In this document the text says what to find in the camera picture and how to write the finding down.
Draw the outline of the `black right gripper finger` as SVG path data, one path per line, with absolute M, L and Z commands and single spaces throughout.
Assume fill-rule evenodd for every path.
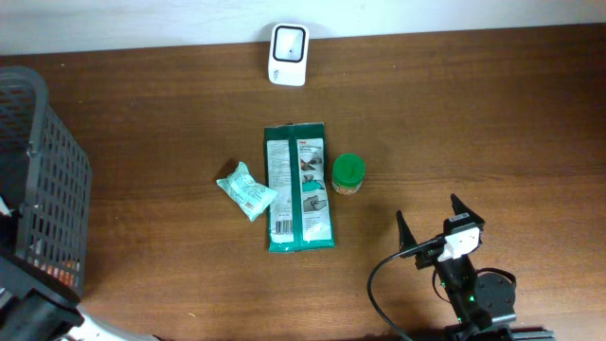
M 455 215 L 467 213 L 470 217 L 477 216 L 477 214 L 468 208 L 454 193 L 451 194 L 450 199 Z
M 400 251 L 406 251 L 410 248 L 414 248 L 418 245 L 414 238 L 407 222 L 405 221 L 403 214 L 400 210 L 396 213 L 396 219 L 399 229 L 399 247 Z

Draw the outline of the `green lid jar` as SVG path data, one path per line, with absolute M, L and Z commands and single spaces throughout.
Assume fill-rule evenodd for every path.
M 338 156 L 332 168 L 333 189 L 343 195 L 357 192 L 365 178 L 365 161 L 354 153 Z

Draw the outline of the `mint green tissue pack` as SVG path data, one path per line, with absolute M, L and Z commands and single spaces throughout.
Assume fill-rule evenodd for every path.
M 263 213 L 278 195 L 276 190 L 256 182 L 243 162 L 216 183 L 240 207 L 250 222 Z

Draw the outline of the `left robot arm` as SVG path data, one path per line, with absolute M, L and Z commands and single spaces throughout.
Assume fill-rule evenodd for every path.
M 65 284 L 10 250 L 18 215 L 1 214 L 1 338 L 3 340 L 151 340 L 89 315 Z

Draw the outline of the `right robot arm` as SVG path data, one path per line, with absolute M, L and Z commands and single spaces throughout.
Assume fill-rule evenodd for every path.
M 482 244 L 485 220 L 451 195 L 454 215 L 445 219 L 443 230 L 433 239 L 417 242 L 401 212 L 396 214 L 403 259 L 413 257 L 421 270 L 432 267 L 452 306 L 456 325 L 444 329 L 446 340 L 553 340 L 544 329 L 512 329 L 516 277 L 497 268 L 477 269 L 470 254 Z

